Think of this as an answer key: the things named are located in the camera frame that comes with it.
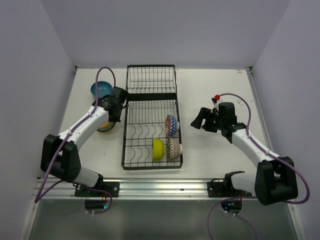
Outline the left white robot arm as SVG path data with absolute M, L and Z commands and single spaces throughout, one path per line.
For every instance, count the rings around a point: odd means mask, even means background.
M 114 87 L 111 94 L 92 103 L 86 114 L 75 124 L 59 133 L 45 137 L 40 169 L 64 182 L 85 185 L 92 196 L 103 193 L 101 175 L 81 166 L 79 150 L 104 123 L 120 121 L 122 109 L 129 93 Z

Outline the blue ceramic bowl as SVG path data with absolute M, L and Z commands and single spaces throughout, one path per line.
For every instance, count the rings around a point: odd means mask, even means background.
M 112 93 L 113 86 L 107 82 L 107 81 L 98 81 L 97 82 L 97 92 L 98 92 L 98 97 L 102 98 L 106 95 L 110 95 Z M 95 99 L 96 98 L 96 84 L 92 84 L 90 87 L 90 92 L 92 97 Z

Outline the brown scale patterned bowl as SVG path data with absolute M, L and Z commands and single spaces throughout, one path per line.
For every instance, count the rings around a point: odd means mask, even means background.
M 174 138 L 167 138 L 166 141 L 166 158 L 169 162 L 173 162 L 182 154 L 183 148 L 180 142 Z

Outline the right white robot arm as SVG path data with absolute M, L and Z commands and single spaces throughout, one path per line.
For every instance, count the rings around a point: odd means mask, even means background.
M 243 170 L 229 172 L 221 183 L 214 183 L 213 188 L 222 190 L 231 197 L 241 191 L 248 192 L 255 195 L 264 206 L 298 196 L 296 173 L 292 169 L 293 160 L 290 157 L 280 157 L 261 144 L 244 123 L 238 122 L 233 103 L 217 103 L 214 109 L 202 107 L 190 125 L 206 132 L 220 131 L 256 168 L 254 173 Z

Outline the lime yellow bowl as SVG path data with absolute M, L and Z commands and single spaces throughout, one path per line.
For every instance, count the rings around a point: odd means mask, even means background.
M 154 161 L 159 161 L 164 157 L 165 145 L 161 139 L 154 138 L 152 142 L 152 158 Z

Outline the black wire dish rack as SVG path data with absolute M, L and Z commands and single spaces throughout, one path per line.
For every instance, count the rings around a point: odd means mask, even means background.
M 176 67 L 173 64 L 128 65 L 121 166 L 124 170 L 180 169 L 183 156 L 153 159 L 153 141 L 166 138 L 166 117 L 180 119 Z

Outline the blue zigzag patterned bowl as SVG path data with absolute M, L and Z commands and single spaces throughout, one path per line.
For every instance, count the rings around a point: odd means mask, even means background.
M 173 115 L 168 114 L 165 119 L 165 134 L 166 137 L 173 137 L 180 129 L 180 123 Z

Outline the pale grey-green bowl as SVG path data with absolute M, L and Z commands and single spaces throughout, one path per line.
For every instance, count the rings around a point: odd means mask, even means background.
M 114 128 L 115 128 L 115 126 L 112 125 L 112 126 L 107 126 L 107 127 L 98 128 L 97 131 L 98 131 L 99 133 L 109 133 L 109 132 L 111 132 Z

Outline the orange ceramic bowl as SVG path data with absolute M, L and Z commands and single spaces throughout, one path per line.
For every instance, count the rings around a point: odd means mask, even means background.
M 114 122 L 110 122 L 108 121 L 107 123 L 103 124 L 102 126 L 100 126 L 100 128 L 111 128 L 115 125 Z

